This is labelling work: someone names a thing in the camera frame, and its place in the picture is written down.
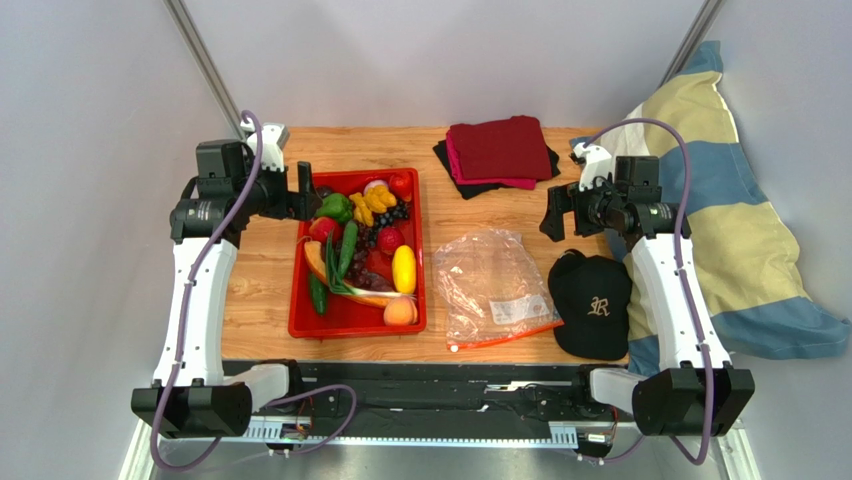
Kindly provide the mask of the green bell pepper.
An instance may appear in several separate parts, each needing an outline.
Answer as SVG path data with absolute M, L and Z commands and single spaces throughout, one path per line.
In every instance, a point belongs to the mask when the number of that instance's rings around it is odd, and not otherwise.
M 353 219 L 353 214 L 352 201 L 341 193 L 332 193 L 323 199 L 323 203 L 315 212 L 314 218 L 329 218 L 338 224 L 345 224 Z

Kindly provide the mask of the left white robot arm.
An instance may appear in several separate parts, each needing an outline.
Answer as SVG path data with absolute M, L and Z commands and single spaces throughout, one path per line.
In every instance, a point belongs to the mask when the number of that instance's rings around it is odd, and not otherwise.
M 291 191 L 286 165 L 263 159 L 276 149 L 238 140 L 196 147 L 198 173 L 170 214 L 174 291 L 165 344 L 150 386 L 131 397 L 155 438 L 241 436 L 253 413 L 290 389 L 291 362 L 227 377 L 221 354 L 228 285 L 251 218 L 308 221 L 321 204 L 311 164 L 298 162 Z

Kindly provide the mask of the purple grape bunch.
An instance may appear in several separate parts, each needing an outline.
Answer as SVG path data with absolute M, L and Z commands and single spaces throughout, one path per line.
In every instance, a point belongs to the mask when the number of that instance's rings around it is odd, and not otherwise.
M 371 245 L 370 230 L 360 223 L 356 223 L 356 225 L 358 230 L 354 253 L 345 280 L 359 289 L 380 292 L 393 291 L 394 287 L 391 281 L 368 265 Z

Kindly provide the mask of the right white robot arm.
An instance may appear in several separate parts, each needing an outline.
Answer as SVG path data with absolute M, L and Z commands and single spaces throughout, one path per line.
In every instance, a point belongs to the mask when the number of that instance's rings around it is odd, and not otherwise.
M 755 392 L 750 371 L 736 369 L 712 328 L 692 262 L 690 229 L 681 204 L 663 201 L 659 160 L 596 150 L 572 155 L 581 178 L 551 187 L 540 231 L 589 237 L 607 229 L 626 243 L 633 284 L 660 341 L 660 370 L 651 376 L 589 366 L 581 376 L 590 404 L 633 416 L 646 436 L 724 436 Z

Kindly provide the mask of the red apple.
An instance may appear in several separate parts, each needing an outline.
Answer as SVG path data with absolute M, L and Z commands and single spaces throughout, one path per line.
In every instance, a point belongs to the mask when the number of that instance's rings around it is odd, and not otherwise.
M 333 242 L 339 242 L 342 238 L 344 228 L 330 217 L 316 218 L 308 229 L 308 235 L 313 241 L 325 244 L 329 238 Z

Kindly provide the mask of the clear zip top bag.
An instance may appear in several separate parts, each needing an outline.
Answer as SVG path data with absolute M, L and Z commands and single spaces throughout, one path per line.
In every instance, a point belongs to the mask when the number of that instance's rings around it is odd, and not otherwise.
M 433 281 L 447 308 L 452 352 L 484 348 L 564 324 L 547 285 L 518 232 L 468 232 L 432 257 Z

